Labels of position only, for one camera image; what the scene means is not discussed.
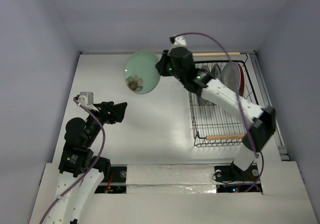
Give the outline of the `green floral plate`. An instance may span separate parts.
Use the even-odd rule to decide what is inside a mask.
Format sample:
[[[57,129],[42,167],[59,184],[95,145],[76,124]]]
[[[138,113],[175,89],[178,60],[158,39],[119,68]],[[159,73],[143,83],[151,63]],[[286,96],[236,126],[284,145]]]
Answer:
[[[152,50],[142,49],[133,53],[124,69],[127,87],[138,95],[151,92],[161,78],[156,68],[158,62],[159,58]]]

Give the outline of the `grey reindeer plate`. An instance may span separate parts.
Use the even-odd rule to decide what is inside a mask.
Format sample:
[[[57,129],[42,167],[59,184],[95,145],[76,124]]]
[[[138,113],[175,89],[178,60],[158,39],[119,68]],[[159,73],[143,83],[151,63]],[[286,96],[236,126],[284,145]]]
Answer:
[[[211,69],[207,65],[203,65],[201,69],[208,71],[209,73],[211,73],[215,77],[215,75],[212,73]],[[206,100],[206,99],[204,99],[204,98],[202,98],[200,96],[197,97],[197,101],[198,101],[198,104],[201,107],[204,107],[206,105],[213,105],[214,104],[213,102],[208,101],[208,100]]]

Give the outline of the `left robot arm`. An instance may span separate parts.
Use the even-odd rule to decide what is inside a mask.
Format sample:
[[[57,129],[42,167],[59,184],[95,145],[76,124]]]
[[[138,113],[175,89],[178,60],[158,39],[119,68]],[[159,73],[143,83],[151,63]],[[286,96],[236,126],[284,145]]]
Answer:
[[[121,123],[127,102],[94,104],[83,95],[73,101],[88,117],[72,118],[65,126],[54,201],[41,224],[80,224],[97,187],[111,175],[111,161],[101,156],[106,144],[104,125]]]

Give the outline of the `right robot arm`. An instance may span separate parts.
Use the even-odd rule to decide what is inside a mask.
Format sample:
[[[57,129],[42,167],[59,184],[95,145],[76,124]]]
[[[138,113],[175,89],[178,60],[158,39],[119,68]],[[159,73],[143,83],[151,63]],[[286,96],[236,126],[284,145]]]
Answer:
[[[192,52],[185,47],[164,50],[155,67],[162,77],[175,77],[187,91],[220,106],[243,124],[243,146],[230,165],[230,174],[235,180],[246,177],[248,168],[275,133],[276,110],[247,101],[210,71],[197,68]]]

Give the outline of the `blue patterned plate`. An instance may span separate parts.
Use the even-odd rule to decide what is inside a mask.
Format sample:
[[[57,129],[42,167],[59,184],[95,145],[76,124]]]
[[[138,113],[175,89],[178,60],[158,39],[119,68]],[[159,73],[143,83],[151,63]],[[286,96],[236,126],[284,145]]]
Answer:
[[[215,79],[219,80],[220,82],[222,81],[221,68],[217,63],[212,66],[211,73],[214,75]]]

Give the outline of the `red plate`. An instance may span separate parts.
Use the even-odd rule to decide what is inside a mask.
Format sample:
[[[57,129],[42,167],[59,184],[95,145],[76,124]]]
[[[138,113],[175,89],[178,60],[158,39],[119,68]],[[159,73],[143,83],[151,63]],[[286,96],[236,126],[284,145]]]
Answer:
[[[239,94],[241,97],[244,96],[245,94],[245,89],[246,89],[246,75],[245,75],[245,70],[244,67],[241,64],[237,64],[239,71],[240,71],[240,87],[239,87]]]

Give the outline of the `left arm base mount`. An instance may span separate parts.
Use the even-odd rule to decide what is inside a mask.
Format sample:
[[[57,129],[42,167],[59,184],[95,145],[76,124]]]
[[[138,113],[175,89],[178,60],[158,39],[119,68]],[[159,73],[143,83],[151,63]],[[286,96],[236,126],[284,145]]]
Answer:
[[[112,165],[110,174],[95,190],[95,194],[125,194],[127,192],[127,166]]]

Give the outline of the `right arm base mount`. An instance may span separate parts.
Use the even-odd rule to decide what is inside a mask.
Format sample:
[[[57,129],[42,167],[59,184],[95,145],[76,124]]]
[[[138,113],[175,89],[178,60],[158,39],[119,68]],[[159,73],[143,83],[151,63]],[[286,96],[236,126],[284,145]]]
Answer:
[[[254,163],[246,171],[237,171],[230,165],[216,165],[212,180],[217,193],[263,193],[260,172]]]

